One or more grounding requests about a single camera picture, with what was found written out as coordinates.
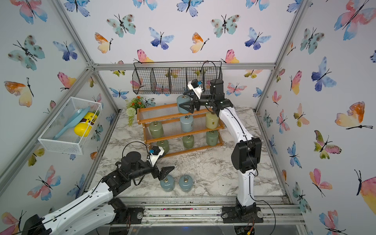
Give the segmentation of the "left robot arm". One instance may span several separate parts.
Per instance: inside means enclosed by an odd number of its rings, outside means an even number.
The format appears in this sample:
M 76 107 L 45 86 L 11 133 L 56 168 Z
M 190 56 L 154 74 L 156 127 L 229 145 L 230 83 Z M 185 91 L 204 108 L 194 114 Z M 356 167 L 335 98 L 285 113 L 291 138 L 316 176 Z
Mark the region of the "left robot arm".
M 137 220 L 138 213 L 129 209 L 118 195 L 128 189 L 136 178 L 151 174 L 163 180 L 172 172 L 174 166 L 159 169 L 156 165 L 163 150 L 150 154 L 147 161 L 141 154 L 131 151 L 116 162 L 116 169 L 87 193 L 66 206 L 43 217 L 34 215 L 26 220 L 21 235 L 84 235 L 109 223 L 131 224 Z

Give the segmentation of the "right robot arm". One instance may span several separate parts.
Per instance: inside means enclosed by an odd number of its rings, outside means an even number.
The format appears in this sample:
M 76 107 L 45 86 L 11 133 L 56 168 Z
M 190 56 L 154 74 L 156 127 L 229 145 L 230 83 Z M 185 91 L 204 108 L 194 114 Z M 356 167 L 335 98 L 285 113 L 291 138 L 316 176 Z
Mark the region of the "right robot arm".
M 260 163 L 262 141 L 253 137 L 242 124 L 234 105 L 225 97 L 222 80 L 210 81 L 209 94 L 204 93 L 204 85 L 197 79 L 188 82 L 187 89 L 184 95 L 190 96 L 192 100 L 179 106 L 190 113 L 200 110 L 202 106 L 211 108 L 233 137 L 236 145 L 231 160 L 239 176 L 237 204 L 241 207 L 253 205 L 256 202 L 254 178 L 258 176 L 257 165 Z

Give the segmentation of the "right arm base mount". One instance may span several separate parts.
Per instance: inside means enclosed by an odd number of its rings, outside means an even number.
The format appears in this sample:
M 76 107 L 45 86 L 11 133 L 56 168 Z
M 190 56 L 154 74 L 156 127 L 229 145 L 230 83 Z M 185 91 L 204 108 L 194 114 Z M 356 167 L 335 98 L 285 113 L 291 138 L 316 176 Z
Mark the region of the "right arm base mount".
M 223 223 L 263 223 L 263 213 L 256 203 L 250 206 L 223 207 Z

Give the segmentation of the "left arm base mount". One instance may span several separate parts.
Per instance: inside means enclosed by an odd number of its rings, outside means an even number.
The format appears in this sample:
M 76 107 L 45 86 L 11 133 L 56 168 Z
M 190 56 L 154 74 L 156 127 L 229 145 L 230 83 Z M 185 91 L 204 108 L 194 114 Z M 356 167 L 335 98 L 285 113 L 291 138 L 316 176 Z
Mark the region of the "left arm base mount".
M 144 208 L 128 207 L 119 198 L 113 198 L 108 202 L 113 207 L 115 218 L 110 224 L 138 225 L 142 223 Z

